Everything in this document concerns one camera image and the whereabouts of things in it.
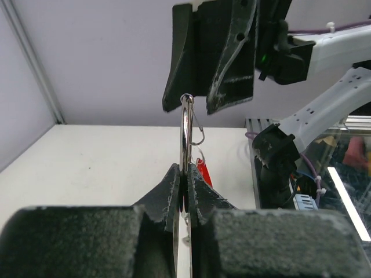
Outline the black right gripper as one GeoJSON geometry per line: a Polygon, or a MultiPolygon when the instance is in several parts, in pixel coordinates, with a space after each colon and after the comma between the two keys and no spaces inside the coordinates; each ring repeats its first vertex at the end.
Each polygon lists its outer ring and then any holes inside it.
{"type": "Polygon", "coordinates": [[[254,76],[279,85],[307,79],[313,42],[296,43],[286,20],[291,1],[205,1],[172,8],[172,56],[165,112],[197,90],[209,115],[251,101],[254,76]]]}

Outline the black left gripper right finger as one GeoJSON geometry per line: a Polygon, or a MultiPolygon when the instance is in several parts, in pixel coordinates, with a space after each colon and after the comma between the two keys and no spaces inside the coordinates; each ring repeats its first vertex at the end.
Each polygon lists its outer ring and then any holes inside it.
{"type": "Polygon", "coordinates": [[[329,210],[240,210],[187,174],[192,277],[365,277],[366,254],[329,210]]]}

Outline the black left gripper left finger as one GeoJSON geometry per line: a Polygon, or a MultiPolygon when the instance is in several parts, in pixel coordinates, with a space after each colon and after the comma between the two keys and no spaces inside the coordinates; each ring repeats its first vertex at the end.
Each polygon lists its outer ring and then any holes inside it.
{"type": "Polygon", "coordinates": [[[176,277],[180,172],[131,206],[34,206],[1,232],[2,277],[176,277]]]}

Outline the large silver keyring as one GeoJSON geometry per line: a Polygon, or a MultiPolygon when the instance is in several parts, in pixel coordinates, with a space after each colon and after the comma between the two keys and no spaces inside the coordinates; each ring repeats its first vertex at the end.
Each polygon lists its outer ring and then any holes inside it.
{"type": "Polygon", "coordinates": [[[188,190],[188,173],[191,167],[192,157],[192,119],[194,98],[191,94],[183,94],[180,97],[181,102],[181,124],[180,124],[180,154],[179,154],[179,171],[180,171],[180,197],[179,213],[184,219],[187,229],[186,239],[188,240],[188,272],[189,277],[192,273],[192,251],[191,251],[191,220],[188,190]]]}

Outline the red key tag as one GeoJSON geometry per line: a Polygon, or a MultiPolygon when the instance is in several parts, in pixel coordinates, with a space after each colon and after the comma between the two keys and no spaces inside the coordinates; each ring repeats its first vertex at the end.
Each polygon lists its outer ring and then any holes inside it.
{"type": "Polygon", "coordinates": [[[202,178],[212,188],[213,187],[212,180],[210,178],[210,174],[209,174],[209,171],[208,171],[208,168],[206,166],[205,161],[203,159],[198,158],[196,160],[196,166],[197,166],[197,169],[200,172],[202,178]]]}

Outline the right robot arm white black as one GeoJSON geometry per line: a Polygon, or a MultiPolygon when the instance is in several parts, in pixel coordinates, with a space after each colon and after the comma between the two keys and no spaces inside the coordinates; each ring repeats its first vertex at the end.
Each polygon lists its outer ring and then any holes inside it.
{"type": "Polygon", "coordinates": [[[311,142],[332,124],[370,102],[370,21],[326,31],[291,31],[290,1],[207,1],[172,9],[172,58],[163,110],[182,110],[181,201],[187,186],[194,97],[206,97],[208,114],[250,101],[254,73],[279,85],[305,81],[327,68],[351,68],[332,87],[253,140],[263,192],[274,207],[293,198],[290,175],[311,142]]]}

